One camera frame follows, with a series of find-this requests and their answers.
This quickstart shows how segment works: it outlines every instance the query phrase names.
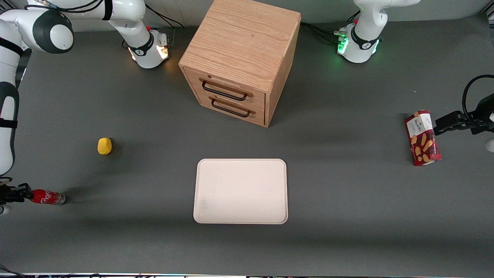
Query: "yellow sponge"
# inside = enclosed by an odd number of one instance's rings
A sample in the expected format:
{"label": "yellow sponge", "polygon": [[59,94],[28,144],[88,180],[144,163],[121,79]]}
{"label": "yellow sponge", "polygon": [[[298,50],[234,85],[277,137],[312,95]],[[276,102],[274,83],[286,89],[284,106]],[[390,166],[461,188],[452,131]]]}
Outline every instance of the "yellow sponge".
{"label": "yellow sponge", "polygon": [[98,153],[107,155],[112,151],[112,141],[109,138],[101,138],[98,141]]}

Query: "drawer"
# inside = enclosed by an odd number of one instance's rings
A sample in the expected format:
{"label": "drawer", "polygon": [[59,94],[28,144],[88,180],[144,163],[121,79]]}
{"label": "drawer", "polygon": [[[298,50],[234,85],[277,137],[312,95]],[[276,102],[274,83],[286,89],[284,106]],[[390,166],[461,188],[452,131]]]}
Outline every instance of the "drawer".
{"label": "drawer", "polygon": [[199,103],[207,108],[223,114],[242,119],[257,125],[264,126],[264,112],[256,109],[244,108],[231,101],[223,100],[213,94],[197,94]]}
{"label": "drawer", "polygon": [[212,80],[207,74],[185,69],[190,85],[196,94],[214,96],[216,99],[234,103],[236,106],[255,109],[264,113],[265,94],[245,92],[225,82]]}

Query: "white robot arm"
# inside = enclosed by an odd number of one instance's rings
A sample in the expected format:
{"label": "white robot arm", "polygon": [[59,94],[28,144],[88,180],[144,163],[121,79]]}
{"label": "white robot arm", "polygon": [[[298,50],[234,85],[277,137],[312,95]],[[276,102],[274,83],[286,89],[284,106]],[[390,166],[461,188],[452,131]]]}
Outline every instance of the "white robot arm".
{"label": "white robot arm", "polygon": [[66,53],[74,44],[70,19],[98,18],[121,34],[140,67],[153,68],[168,58],[166,34],[141,21],[144,0],[28,0],[28,4],[26,9],[0,14],[0,177],[14,163],[19,107],[15,73],[26,49]]}
{"label": "white robot arm", "polygon": [[375,53],[379,35],[388,22],[385,8],[415,5],[420,0],[353,0],[360,9],[357,23],[340,28],[337,53],[353,63],[363,63]]}

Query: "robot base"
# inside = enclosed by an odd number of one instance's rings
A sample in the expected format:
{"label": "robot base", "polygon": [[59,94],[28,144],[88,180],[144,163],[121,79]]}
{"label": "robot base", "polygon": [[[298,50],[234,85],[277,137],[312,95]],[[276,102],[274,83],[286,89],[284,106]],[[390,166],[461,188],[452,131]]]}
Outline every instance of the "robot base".
{"label": "robot base", "polygon": [[[339,29],[340,33],[349,34],[354,26],[355,24],[351,23],[345,27],[342,27]],[[370,46],[369,49],[362,50],[360,49],[360,46],[353,41],[351,36],[346,35],[338,45],[337,53],[352,63],[363,63],[369,60],[372,54],[375,53],[378,44],[379,40],[377,40],[373,46]]]}
{"label": "robot base", "polygon": [[154,46],[151,47],[144,56],[134,54],[130,49],[132,59],[137,62],[141,68],[150,69],[157,67],[161,62],[168,59],[168,38],[166,34],[156,30],[151,30],[154,37]]}

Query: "white wall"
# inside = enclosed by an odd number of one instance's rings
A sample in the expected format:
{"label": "white wall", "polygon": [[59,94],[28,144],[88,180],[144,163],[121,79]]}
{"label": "white wall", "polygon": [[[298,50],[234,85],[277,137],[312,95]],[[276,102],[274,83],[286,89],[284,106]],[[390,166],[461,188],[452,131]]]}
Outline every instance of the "white wall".
{"label": "white wall", "polygon": [[[257,0],[267,4],[296,10],[306,22],[344,21],[358,9],[351,0]],[[24,6],[25,0],[14,0]],[[156,11],[180,21],[184,25],[199,25],[213,0],[146,0]],[[390,21],[457,19],[479,12],[489,0],[422,0],[419,4],[388,9]],[[144,23],[151,27],[166,26],[159,17],[146,12]],[[112,30],[101,20],[73,21],[74,30]]]}

